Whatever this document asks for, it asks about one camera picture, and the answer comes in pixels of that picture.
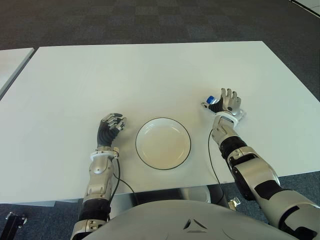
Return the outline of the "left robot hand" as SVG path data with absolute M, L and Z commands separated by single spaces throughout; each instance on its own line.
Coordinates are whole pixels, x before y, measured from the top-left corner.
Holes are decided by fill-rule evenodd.
M 127 118 L 120 113 L 110 113 L 100 121 L 97 131 L 97 147 L 111 147 L 113 141 L 126 126 Z

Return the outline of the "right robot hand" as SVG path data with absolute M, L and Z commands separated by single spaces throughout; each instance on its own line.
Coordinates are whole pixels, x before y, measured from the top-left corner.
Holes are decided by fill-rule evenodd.
M 241 110 L 241 98 L 238 97 L 236 91 L 232 91 L 230 88 L 222 88 L 220 99 L 215 103 L 202 102 L 201 106 L 205 109 L 212 111 L 213 113 L 226 112 L 233 117 L 239 116 L 242 113 Z

